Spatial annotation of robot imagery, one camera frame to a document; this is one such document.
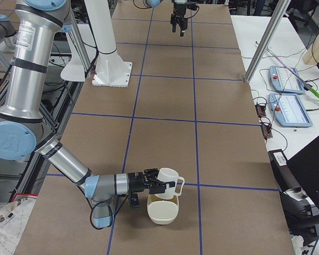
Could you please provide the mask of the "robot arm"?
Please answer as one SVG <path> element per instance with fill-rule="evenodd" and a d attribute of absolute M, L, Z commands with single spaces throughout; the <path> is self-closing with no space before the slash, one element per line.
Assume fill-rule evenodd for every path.
<path fill-rule="evenodd" d="M 139 7 L 134 3 L 134 6 L 139 9 L 150 9 L 155 8 L 160 5 L 162 1 L 160 0 L 145 0 L 143 1 L 144 7 Z M 188 28 L 188 18 L 185 17 L 188 1 L 184 0 L 174 0 L 171 1 L 173 3 L 173 12 L 170 18 L 170 24 L 172 25 L 172 32 L 176 32 L 177 25 L 180 28 L 180 37 L 184 36 L 186 29 Z"/>
<path fill-rule="evenodd" d="M 138 193 L 161 194 L 175 186 L 158 179 L 158 170 L 93 175 L 43 123 L 39 110 L 54 35 L 70 20 L 69 1 L 17 1 L 20 18 L 5 103 L 0 107 L 0 158 L 18 160 L 38 152 L 71 180 L 92 203 L 90 222 L 95 229 L 110 227 L 113 199 L 127 195 L 139 206 Z"/>

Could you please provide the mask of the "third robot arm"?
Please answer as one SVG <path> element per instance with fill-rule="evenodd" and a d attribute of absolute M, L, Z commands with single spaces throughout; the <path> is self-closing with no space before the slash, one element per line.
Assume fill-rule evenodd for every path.
<path fill-rule="evenodd" d="M 4 42 L 3 49 L 14 51 L 17 41 L 16 36 L 17 32 L 10 19 L 6 15 L 0 14 L 0 43 Z"/>

